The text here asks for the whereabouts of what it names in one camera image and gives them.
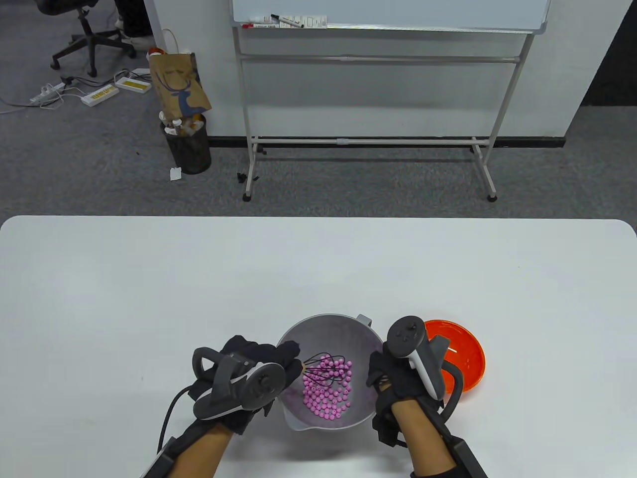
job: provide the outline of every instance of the black whisk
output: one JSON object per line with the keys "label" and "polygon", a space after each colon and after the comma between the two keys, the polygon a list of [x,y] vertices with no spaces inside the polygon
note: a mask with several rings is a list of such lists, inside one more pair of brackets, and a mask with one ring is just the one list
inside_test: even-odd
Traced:
{"label": "black whisk", "polygon": [[341,359],[345,360],[345,357],[320,352],[303,362],[303,375],[323,387],[330,387],[334,383],[344,383],[344,371],[338,366]]}

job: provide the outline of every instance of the paper bag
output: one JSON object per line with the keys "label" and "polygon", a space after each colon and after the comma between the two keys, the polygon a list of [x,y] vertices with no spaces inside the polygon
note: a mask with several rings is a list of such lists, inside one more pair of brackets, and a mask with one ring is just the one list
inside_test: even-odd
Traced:
{"label": "paper bag", "polygon": [[153,55],[150,76],[167,120],[192,117],[212,106],[199,82],[195,55]]}

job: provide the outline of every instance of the whiteboard stand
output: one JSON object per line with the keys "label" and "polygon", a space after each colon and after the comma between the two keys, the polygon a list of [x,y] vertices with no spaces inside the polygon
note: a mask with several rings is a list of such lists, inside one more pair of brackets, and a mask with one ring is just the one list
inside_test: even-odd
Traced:
{"label": "whiteboard stand", "polygon": [[[525,34],[526,38],[524,40],[524,44],[522,45],[522,50],[520,51],[518,56],[514,57],[491,57],[491,56],[374,56],[374,55],[264,55],[264,54],[246,54],[241,51],[241,43],[239,36],[239,29],[242,28],[242,22],[237,22],[237,18],[234,18],[234,22],[232,24],[233,29],[233,39],[234,39],[234,54],[236,57],[236,65],[239,74],[239,85],[240,85],[240,94],[241,94],[241,105],[243,107],[243,121],[245,124],[245,132],[246,139],[248,143],[248,157],[249,157],[249,168],[248,175],[245,180],[245,192],[243,194],[243,201],[250,201],[252,199],[252,186],[253,186],[253,178],[254,171],[257,164],[257,154],[262,150],[263,145],[268,144],[284,144],[284,145],[295,145],[295,144],[324,144],[324,145],[395,145],[396,147],[400,146],[414,146],[414,145],[422,145],[422,146],[467,146],[471,149],[473,154],[473,159],[478,166],[478,172],[480,174],[480,178],[482,179],[485,188],[487,190],[487,200],[489,202],[495,202],[497,200],[497,192],[496,186],[493,183],[493,179],[491,178],[491,174],[489,173],[489,158],[491,157],[491,152],[493,151],[493,147],[497,140],[498,133],[500,131],[500,127],[502,126],[502,121],[504,121],[506,111],[511,102],[511,97],[513,96],[513,92],[515,90],[515,86],[517,85],[518,79],[520,78],[520,74],[522,72],[522,68],[524,67],[524,63],[526,62],[527,56],[529,55],[529,51],[531,49],[531,44],[533,43],[533,39],[535,35],[541,34],[544,32],[545,28],[545,19],[546,14],[548,13],[548,3],[546,3],[545,7],[545,16],[543,21],[541,22],[541,27],[537,30],[528,30],[528,31],[513,31],[510,29],[454,29],[453,31],[472,31],[472,32],[483,32],[483,33],[515,33],[515,34]],[[327,29],[374,29],[374,30],[400,30],[400,29],[408,29],[411,31],[449,31],[449,29],[436,29],[436,28],[396,28],[396,27],[371,27],[370,25],[338,25],[332,27],[328,26]],[[267,29],[268,31],[272,31],[276,33],[275,28]],[[506,92],[504,98],[502,99],[502,103],[500,104],[500,108],[497,112],[497,116],[495,122],[493,124],[493,128],[491,129],[491,134],[489,135],[489,139],[479,140],[476,136],[471,137],[466,140],[457,140],[457,139],[402,139],[402,138],[382,138],[382,139],[373,139],[373,138],[278,138],[278,137],[261,137],[258,134],[254,135],[252,133],[252,128],[250,127],[250,115],[248,111],[248,98],[247,98],[247,90],[245,87],[245,72],[243,70],[244,62],[321,62],[321,63],[357,63],[362,62],[366,64],[462,64],[462,63],[512,63],[515,65],[513,69],[513,73],[509,80],[508,86],[506,88]]]}

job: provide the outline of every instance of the chair base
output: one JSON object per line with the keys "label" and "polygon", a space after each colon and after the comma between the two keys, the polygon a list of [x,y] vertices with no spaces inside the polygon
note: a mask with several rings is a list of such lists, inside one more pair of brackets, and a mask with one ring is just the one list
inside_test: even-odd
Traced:
{"label": "chair base", "polygon": [[88,73],[89,76],[95,78],[97,76],[97,69],[95,68],[96,45],[121,48],[122,50],[126,51],[130,58],[135,58],[137,56],[135,48],[132,45],[124,43],[122,41],[122,33],[118,29],[93,33],[93,31],[90,29],[89,22],[86,19],[87,12],[83,11],[81,8],[78,8],[78,13],[80,14],[78,18],[82,23],[84,35],[71,35],[71,42],[69,46],[53,55],[51,68],[60,69],[60,62],[58,61],[60,58],[76,52],[77,50],[81,50],[84,47],[88,47],[90,61],[90,70]]}

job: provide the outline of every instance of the controller handle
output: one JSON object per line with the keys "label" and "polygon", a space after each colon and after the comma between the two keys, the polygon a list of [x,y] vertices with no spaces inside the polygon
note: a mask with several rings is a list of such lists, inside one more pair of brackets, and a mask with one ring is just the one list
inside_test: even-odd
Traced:
{"label": "controller handle", "polygon": [[409,359],[411,368],[416,369],[427,393],[434,400],[442,400],[445,396],[442,368],[450,343],[449,339],[439,335],[429,341],[424,322],[415,315],[398,319],[387,332],[389,352],[396,358]]}

